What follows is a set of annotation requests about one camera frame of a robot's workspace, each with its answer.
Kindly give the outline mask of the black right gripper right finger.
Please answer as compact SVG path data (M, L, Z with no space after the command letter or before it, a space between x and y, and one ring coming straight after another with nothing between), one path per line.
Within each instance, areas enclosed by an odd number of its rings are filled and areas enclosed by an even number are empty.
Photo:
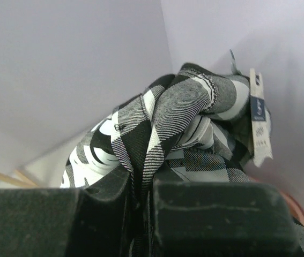
M260 183L153 184L156 256L296 256L283 197Z

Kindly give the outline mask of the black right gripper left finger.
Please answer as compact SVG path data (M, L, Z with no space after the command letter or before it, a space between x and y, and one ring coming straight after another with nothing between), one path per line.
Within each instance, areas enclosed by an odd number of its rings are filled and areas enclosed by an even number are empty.
M86 189L0 189L0 256L130 256L130 175Z

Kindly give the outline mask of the black white checked shirt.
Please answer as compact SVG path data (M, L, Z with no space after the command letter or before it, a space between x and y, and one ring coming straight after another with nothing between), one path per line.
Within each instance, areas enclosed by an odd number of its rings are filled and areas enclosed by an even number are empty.
M122 165L140 207L163 164L185 181L248 182L243 167L253 156L249 77L186 63L88 131L70 153L60 186L87 188Z

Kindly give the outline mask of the wooden clothes rack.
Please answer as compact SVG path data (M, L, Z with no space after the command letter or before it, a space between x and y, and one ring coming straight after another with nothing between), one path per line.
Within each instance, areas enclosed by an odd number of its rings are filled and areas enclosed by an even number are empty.
M15 174L18 176L17 178L10 177L8 175L5 175L3 173L0 173L0 182L4 182L13 186L21 187L21 188L40 188L42 185L40 185L38 182L34 182L32 179L30 179L27 175L25 175L23 172L16 170Z

